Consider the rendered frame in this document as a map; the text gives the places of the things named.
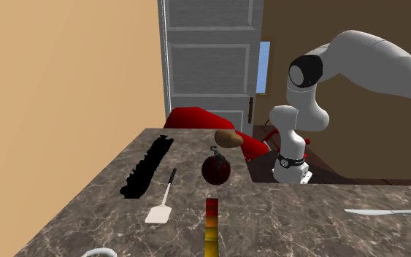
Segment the brown potato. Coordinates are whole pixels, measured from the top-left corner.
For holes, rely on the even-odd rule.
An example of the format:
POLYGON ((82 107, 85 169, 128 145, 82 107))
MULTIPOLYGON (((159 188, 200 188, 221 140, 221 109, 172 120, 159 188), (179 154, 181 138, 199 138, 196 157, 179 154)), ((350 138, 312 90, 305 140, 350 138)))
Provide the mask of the brown potato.
POLYGON ((219 129, 215 132, 214 138, 216 144, 224 148, 240 147, 244 143, 243 138, 235 131, 219 129))

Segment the dark red ball with stem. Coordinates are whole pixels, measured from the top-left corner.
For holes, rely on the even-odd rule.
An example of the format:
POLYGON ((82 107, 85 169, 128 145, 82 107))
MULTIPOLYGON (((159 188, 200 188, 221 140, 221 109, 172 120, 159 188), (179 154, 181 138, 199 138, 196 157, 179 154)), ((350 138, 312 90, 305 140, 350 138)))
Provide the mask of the dark red ball with stem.
POLYGON ((211 185, 224 184, 231 174, 231 165, 228 160, 219 153, 216 146, 211 146, 210 150, 213 152, 213 155, 206 158, 202 164, 202 176, 211 185))

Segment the grey panelled door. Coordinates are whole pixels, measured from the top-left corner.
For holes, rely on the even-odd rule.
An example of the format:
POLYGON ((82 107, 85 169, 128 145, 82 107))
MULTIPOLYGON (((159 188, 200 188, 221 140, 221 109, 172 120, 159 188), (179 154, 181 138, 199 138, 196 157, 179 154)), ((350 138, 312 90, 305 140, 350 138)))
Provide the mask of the grey panelled door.
POLYGON ((264 0, 157 0, 165 113, 201 107, 250 136, 264 0))

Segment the black jagged long object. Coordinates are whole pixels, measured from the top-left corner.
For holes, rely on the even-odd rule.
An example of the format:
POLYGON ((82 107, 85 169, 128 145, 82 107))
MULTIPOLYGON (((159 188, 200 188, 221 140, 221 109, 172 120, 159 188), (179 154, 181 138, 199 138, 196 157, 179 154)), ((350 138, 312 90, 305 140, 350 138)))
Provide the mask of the black jagged long object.
POLYGON ((120 189, 125 199, 139 199, 147 191, 160 162, 169 151, 174 139, 160 135, 150 146, 144 158, 126 178, 126 185, 120 189))

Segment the blue window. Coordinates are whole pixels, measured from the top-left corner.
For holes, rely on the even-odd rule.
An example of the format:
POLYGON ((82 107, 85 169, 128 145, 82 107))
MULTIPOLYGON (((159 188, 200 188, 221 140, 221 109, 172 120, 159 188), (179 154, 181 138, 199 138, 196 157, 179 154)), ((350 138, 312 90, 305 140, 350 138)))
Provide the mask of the blue window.
POLYGON ((266 93, 266 80, 269 66, 269 52, 270 42, 260 42, 256 93, 266 93))

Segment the red and yellow striped stick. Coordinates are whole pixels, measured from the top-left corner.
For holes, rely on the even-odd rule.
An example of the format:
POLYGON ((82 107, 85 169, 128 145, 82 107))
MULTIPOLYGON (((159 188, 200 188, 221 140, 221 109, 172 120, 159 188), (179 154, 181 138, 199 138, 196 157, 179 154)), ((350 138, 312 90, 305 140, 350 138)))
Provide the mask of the red and yellow striped stick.
POLYGON ((206 199, 204 257, 219 257, 218 199, 206 199))

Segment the white knife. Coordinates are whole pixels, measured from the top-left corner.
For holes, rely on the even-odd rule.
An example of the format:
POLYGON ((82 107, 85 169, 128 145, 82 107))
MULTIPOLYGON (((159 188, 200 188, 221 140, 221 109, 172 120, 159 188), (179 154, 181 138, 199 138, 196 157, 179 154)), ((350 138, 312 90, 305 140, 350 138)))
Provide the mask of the white knife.
POLYGON ((344 209, 345 212, 360 215, 392 215, 392 214, 409 214, 411 210, 363 210, 363 209, 344 209))

